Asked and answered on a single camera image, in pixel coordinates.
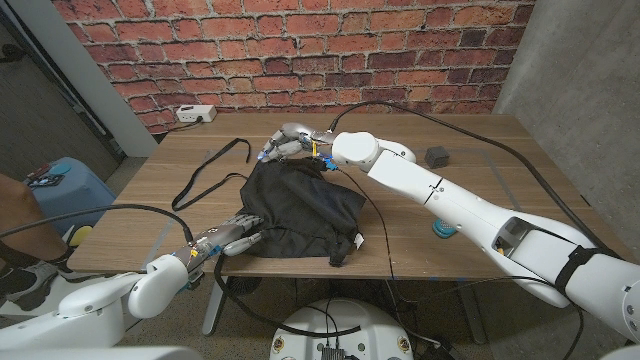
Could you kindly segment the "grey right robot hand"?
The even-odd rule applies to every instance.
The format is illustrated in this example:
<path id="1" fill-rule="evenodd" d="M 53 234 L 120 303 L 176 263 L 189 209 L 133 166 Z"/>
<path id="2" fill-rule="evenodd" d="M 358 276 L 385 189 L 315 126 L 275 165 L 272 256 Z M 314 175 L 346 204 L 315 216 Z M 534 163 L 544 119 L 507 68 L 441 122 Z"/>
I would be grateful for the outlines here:
<path id="1" fill-rule="evenodd" d="M 330 131 L 318 131 L 300 123 L 285 123 L 265 143 L 258 160 L 282 160 L 300 152 L 326 157 L 331 154 L 335 138 L 336 134 Z"/>

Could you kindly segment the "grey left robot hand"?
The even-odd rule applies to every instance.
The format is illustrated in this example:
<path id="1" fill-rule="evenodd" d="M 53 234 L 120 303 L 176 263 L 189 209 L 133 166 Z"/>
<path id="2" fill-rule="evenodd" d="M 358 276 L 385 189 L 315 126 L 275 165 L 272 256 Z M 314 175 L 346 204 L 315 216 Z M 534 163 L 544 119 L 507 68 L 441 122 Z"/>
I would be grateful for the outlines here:
<path id="1" fill-rule="evenodd" d="M 257 226 L 262 223 L 263 219 L 257 215 L 235 215 L 197 234 L 172 256 L 177 257 L 188 272 L 192 272 L 216 255 L 235 256 L 248 250 L 262 239 L 262 234 L 257 231 Z"/>

